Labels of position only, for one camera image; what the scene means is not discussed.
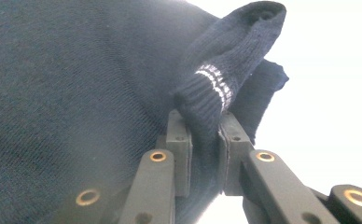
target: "ribbed knit fabric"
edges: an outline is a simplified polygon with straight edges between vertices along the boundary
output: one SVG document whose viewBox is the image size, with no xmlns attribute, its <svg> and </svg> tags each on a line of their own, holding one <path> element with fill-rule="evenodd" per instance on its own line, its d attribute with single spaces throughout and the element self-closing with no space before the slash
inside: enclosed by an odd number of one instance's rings
<svg viewBox="0 0 362 224">
<path fill-rule="evenodd" d="M 218 20 L 169 0 L 0 1 L 0 223 L 50 223 L 70 195 L 132 178 L 165 134 L 174 96 L 195 142 L 191 193 L 176 199 L 176 223 L 194 222 L 218 191 L 221 110 L 254 114 L 243 121 L 254 133 L 271 99 L 256 94 L 278 85 L 270 75 L 244 80 L 284 15 L 272 2 Z M 218 72 L 231 96 L 213 87 Z M 247 84 L 255 90 L 239 101 Z"/>
<path fill-rule="evenodd" d="M 187 49 L 174 101 L 202 141 L 213 138 L 221 112 L 272 47 L 284 19 L 283 5 L 252 3 L 210 26 Z"/>
</svg>

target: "cloth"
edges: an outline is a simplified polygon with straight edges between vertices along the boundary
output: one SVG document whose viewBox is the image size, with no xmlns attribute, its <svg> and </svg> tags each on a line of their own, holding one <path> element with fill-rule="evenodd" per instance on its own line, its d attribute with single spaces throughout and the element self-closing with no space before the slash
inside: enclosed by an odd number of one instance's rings
<svg viewBox="0 0 362 224">
<path fill-rule="evenodd" d="M 0 223 L 50 223 L 68 195 L 129 180 L 175 107 L 195 142 L 191 193 L 176 199 L 175 218 L 196 221 L 219 191 L 221 111 L 255 138 L 287 81 L 262 61 L 284 16 L 273 2 L 219 20 L 170 0 L 0 1 Z M 207 64 L 227 77 L 228 101 L 198 73 L 211 73 Z M 193 80 L 205 91 L 190 101 Z M 195 119 L 194 105 L 213 119 Z"/>
</svg>

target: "dark navy fabric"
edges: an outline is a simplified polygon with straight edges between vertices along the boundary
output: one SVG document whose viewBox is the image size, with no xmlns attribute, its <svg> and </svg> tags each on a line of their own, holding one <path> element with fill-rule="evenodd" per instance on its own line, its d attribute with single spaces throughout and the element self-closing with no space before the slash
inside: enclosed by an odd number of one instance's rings
<svg viewBox="0 0 362 224">
<path fill-rule="evenodd" d="M 229 70 L 242 77 L 243 93 L 235 92 L 230 110 L 254 137 L 272 95 L 287 81 L 281 66 L 261 62 L 280 34 L 285 9 L 256 6 L 220 22 L 180 1 L 0 1 L 0 223 L 49 223 L 69 195 L 132 178 L 143 153 L 165 134 L 169 111 L 180 108 L 174 90 L 183 90 L 201 63 L 201 49 L 191 46 L 205 48 L 207 59 L 229 46 L 244 48 L 238 55 L 248 57 L 254 51 L 243 44 L 244 25 L 254 30 L 264 20 L 271 29 L 255 30 L 254 38 L 276 35 L 263 40 L 254 63 Z M 244 23 L 248 15 L 256 19 Z M 235 31 L 237 38 L 207 38 L 213 29 L 226 30 L 231 18 L 238 22 L 228 35 Z M 219 100 L 212 93 L 199 99 Z M 188 123 L 191 112 L 183 112 Z M 177 199 L 176 223 L 196 221 L 218 193 L 215 129 L 213 123 L 207 142 L 207 129 L 194 129 L 192 192 Z"/>
</svg>

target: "fabric fold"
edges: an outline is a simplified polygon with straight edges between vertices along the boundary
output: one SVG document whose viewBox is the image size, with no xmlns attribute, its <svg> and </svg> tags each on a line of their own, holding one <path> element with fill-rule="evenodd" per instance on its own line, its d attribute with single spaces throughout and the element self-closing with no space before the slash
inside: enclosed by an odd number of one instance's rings
<svg viewBox="0 0 362 224">
<path fill-rule="evenodd" d="M 175 107 L 191 129 L 195 149 L 191 193 L 186 199 L 177 199 L 176 223 L 196 221 L 219 193 L 217 127 L 221 114 L 230 108 L 246 80 L 263 61 L 281 33 L 284 20 L 283 5 L 251 3 L 215 22 L 186 49 L 173 96 Z M 267 98 L 257 100 L 256 105 L 269 102 Z M 251 123 L 248 120 L 244 126 L 256 127 L 263 113 L 264 109 L 257 110 L 252 119 L 258 120 Z"/>
</svg>

